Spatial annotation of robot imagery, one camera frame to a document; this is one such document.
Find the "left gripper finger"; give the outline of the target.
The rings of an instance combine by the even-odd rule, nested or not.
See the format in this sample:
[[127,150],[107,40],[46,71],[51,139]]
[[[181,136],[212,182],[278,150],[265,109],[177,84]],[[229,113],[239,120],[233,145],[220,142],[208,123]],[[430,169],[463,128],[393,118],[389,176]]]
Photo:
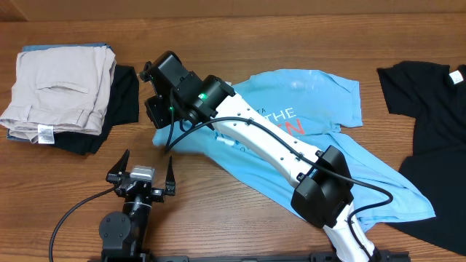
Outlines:
[[175,177],[173,173],[173,158],[171,156],[169,158],[169,163],[167,167],[165,186],[167,188],[175,188]]
[[127,163],[130,157],[130,150],[127,149],[119,161],[109,170],[109,175],[118,175],[120,173],[124,173],[127,169]]

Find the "light blue printed t-shirt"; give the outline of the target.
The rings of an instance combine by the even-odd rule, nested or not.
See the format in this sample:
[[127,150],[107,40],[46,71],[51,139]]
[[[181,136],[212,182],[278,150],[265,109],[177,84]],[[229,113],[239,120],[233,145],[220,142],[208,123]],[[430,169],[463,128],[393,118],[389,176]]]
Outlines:
[[[319,70],[280,69],[253,75],[234,90],[260,115],[299,140],[343,153],[351,176],[390,192],[388,205],[369,205],[387,197],[372,189],[351,190],[356,218],[364,231],[376,223],[421,221],[436,216],[427,197],[407,178],[341,132],[362,126],[360,85],[357,81]],[[273,166],[247,146],[208,127],[193,132],[173,147],[187,154],[204,154],[242,183],[291,211],[293,188]]]

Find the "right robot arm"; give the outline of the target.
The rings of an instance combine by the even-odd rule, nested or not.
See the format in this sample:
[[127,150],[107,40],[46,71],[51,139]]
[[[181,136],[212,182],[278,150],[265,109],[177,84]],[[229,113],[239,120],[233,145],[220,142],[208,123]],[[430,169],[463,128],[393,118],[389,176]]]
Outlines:
[[357,181],[338,149],[321,151],[289,135],[253,110],[231,85],[213,75],[201,80],[177,60],[147,62],[139,77],[156,92],[146,101],[156,127],[187,120],[192,131],[207,126],[241,142],[293,187],[291,207],[324,229],[340,261],[380,261],[379,251],[355,220],[351,189]]

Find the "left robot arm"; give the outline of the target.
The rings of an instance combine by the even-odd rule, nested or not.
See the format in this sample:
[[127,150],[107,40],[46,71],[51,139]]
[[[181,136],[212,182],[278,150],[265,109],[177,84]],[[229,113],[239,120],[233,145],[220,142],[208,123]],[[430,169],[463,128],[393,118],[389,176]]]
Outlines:
[[143,247],[152,204],[163,203],[166,196],[175,195],[172,160],[168,162],[165,187],[154,188],[155,169],[136,165],[128,172],[129,158],[126,150],[106,176],[106,181],[114,185],[115,194],[125,201],[121,211],[109,213],[100,222],[102,262],[155,261],[151,251]]

